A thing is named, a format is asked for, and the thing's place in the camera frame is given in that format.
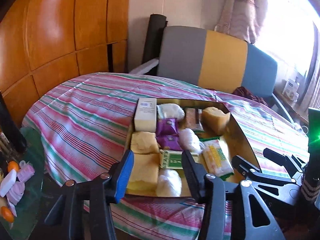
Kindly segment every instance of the wooden cabinet panel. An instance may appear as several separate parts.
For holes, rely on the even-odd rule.
[[[34,70],[75,50],[74,0],[30,0],[27,42]]]
[[[76,0],[76,49],[106,43],[107,0]]]
[[[21,79],[12,89],[6,92],[4,101],[18,127],[21,126],[22,119],[27,111],[38,99],[39,95],[32,76]]]
[[[78,76],[76,54],[68,54],[58,58],[33,73],[39,96],[43,96],[50,89]]]
[[[112,44],[113,72],[125,73],[127,41]]]
[[[127,39],[128,1],[129,0],[108,0],[107,42]]]
[[[16,0],[0,24],[0,90],[29,72],[25,26],[29,0]]]
[[[77,58],[80,75],[109,71],[106,45],[77,51]]]

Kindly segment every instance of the orange fruit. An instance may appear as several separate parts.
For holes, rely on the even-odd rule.
[[[8,172],[10,172],[11,170],[16,170],[16,172],[19,171],[19,164],[17,164],[14,161],[9,162],[8,164]]]
[[[8,221],[9,223],[13,223],[14,222],[14,216],[11,212],[11,210],[7,207],[1,207],[1,215],[3,216],[3,218]]]

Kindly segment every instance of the yellow snack package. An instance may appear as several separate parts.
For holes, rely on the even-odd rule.
[[[224,153],[219,139],[203,141],[205,149],[202,154],[209,172],[222,179],[234,174],[232,165],[228,159],[228,153]]]

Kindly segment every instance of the food tray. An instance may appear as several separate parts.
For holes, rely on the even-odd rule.
[[[222,103],[211,102],[211,101],[202,101],[202,100],[191,100],[191,99],[171,99],[171,98],[158,98],[157,105],[160,104],[167,104],[167,103],[174,103],[182,108],[192,107],[192,108],[199,108],[204,109],[206,107],[214,106],[220,110],[222,110],[225,114],[228,113],[228,109]],[[130,149],[130,142],[132,133],[135,131],[134,129],[134,122],[132,118],[132,123],[129,126],[127,139],[125,143],[124,150]],[[198,133],[197,135],[199,138],[211,138],[217,136],[209,127],[203,123],[204,133]],[[252,163],[257,168],[260,168],[257,158],[246,138],[243,131],[241,130],[239,124],[237,123],[236,119],[231,114],[230,121],[226,127],[226,132],[223,134],[226,143],[228,144],[229,148],[229,157],[230,161],[233,156],[239,155],[245,160]],[[204,165],[205,169],[207,166],[205,161],[201,155],[199,158],[199,162]],[[143,203],[180,203],[183,201],[187,201],[191,199],[190,191],[188,189],[188,184],[184,176],[183,170],[176,170],[181,179],[182,179],[182,193],[180,197],[157,197],[155,192],[146,192],[146,191],[133,191],[127,190],[125,194],[125,198],[131,201],[139,201]],[[236,170],[234,171],[234,175],[230,176],[227,181],[239,183],[243,180],[242,174],[239,174]]]

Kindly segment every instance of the striped bedsheet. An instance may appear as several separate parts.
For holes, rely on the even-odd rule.
[[[222,102],[238,121],[264,173],[284,176],[265,159],[269,147],[308,160],[308,138],[268,107],[238,96],[209,91],[172,79],[95,73],[55,87],[30,108],[23,126],[41,133],[46,168],[62,185],[91,180],[119,161],[138,98],[185,98]],[[230,239],[231,203],[226,205],[225,239]],[[196,239],[203,205],[143,204],[122,200],[112,206],[117,228],[140,239]]]

